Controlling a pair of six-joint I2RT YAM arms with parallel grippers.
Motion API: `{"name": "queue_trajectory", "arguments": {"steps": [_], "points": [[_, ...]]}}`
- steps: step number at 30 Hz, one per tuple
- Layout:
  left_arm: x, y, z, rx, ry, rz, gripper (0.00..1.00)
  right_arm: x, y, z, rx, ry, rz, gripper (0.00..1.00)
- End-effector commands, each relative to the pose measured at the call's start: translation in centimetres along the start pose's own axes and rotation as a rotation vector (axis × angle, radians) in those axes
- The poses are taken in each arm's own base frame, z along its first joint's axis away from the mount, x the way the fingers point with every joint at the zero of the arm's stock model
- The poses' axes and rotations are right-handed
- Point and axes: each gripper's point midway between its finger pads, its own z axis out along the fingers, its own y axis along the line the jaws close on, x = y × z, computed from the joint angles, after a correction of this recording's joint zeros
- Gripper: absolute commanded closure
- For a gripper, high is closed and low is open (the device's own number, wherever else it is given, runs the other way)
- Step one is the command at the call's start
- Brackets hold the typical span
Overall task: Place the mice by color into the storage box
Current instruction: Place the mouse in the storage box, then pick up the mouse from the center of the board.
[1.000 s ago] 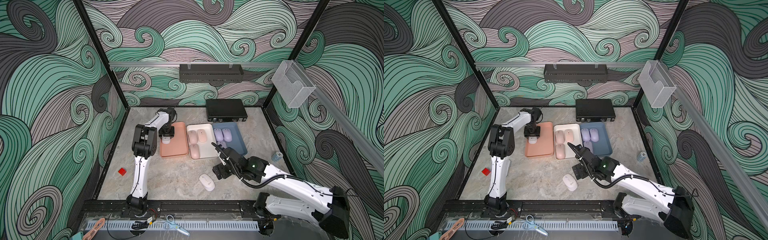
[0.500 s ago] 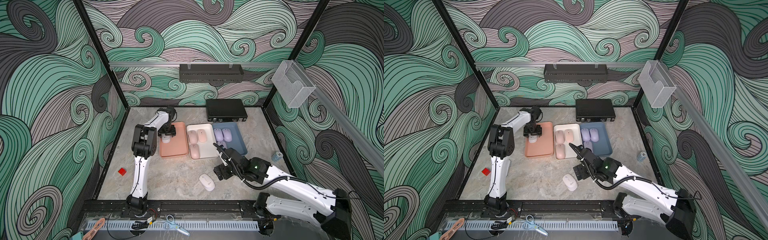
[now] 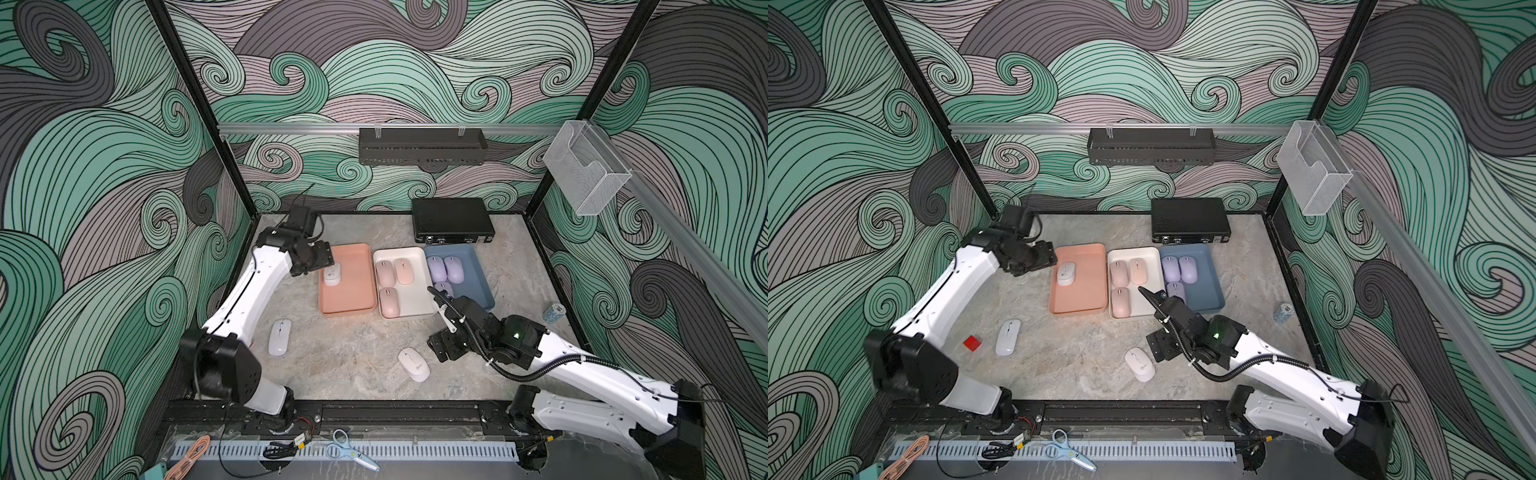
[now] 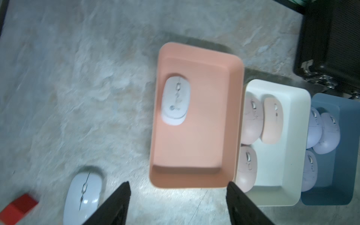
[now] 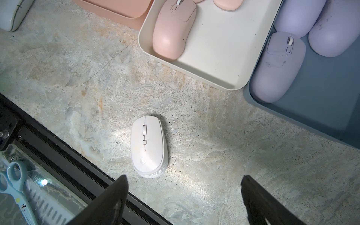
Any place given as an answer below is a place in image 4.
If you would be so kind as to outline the pink storage tray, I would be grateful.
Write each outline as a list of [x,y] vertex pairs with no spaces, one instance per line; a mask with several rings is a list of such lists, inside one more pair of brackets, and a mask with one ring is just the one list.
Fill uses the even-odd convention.
[[[223,188],[235,177],[242,123],[243,61],[233,54],[169,42],[158,55],[151,183],[158,188]],[[166,80],[181,76],[191,87],[185,121],[161,118]]]

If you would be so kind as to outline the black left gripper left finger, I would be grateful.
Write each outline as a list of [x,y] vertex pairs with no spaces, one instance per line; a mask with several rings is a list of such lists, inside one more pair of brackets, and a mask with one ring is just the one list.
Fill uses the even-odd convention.
[[122,183],[84,222],[84,225],[125,225],[131,196],[129,182]]

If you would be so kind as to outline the purple mouse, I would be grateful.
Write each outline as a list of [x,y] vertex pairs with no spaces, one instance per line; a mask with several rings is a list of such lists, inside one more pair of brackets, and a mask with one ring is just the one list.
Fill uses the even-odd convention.
[[323,134],[323,120],[320,113],[314,108],[310,108],[307,144],[306,149],[310,149],[319,143]]
[[321,114],[323,120],[322,136],[313,147],[319,155],[327,154],[337,148],[340,142],[340,127],[336,118],[328,112]]
[[311,190],[316,184],[317,177],[318,163],[316,156],[313,152],[306,150],[301,192]]

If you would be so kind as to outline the cream storage tray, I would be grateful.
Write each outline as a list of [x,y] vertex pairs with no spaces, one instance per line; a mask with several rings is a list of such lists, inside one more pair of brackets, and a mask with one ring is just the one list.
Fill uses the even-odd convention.
[[276,144],[263,143],[260,135],[251,145],[243,145],[240,135],[240,147],[251,147],[256,152],[258,162],[256,182],[245,194],[257,206],[293,206],[301,195],[310,94],[301,88],[252,80],[245,85],[242,120],[246,96],[254,96],[262,106],[265,98],[278,99],[283,107],[284,124],[281,138]]

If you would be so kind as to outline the blue storage tray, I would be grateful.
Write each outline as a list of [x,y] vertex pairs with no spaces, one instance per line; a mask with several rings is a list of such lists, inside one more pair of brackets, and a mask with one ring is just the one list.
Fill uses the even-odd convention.
[[347,205],[353,198],[360,144],[360,103],[318,93],[312,106],[330,113],[339,122],[340,141],[335,150],[316,155],[318,178],[315,186],[301,194],[305,205]]

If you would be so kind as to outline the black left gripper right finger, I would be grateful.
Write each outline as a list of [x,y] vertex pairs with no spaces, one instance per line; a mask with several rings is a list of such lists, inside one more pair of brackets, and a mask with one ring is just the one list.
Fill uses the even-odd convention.
[[226,203],[232,225],[274,225],[234,182],[230,181],[226,190]]

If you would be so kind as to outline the pale blue white mouse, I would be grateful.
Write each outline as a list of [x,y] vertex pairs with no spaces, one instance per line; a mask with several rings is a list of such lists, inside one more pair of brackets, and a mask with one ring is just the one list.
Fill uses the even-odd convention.
[[72,180],[64,207],[64,225],[82,225],[97,210],[102,192],[102,177],[80,172]]

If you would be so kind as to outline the white mouse with logo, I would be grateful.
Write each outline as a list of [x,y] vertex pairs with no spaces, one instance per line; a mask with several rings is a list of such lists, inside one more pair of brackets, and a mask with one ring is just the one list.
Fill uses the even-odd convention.
[[161,118],[164,123],[178,126],[185,121],[190,95],[191,87],[187,79],[172,76],[166,80],[161,101]]

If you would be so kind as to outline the pink mouse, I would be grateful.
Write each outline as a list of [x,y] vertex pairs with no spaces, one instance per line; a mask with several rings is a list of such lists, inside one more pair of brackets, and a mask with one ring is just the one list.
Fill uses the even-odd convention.
[[241,129],[241,144],[251,145],[263,131],[263,104],[254,96],[244,99],[243,120]]
[[235,183],[242,192],[246,193],[253,188],[257,179],[257,166],[256,152],[249,146],[240,147]]

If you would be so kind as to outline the peach mouse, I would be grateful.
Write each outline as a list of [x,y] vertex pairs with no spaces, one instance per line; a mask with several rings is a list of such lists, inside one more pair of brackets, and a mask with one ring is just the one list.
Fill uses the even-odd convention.
[[282,135],[284,124],[283,107],[274,97],[267,97],[263,102],[264,124],[261,141],[265,144],[276,144]]

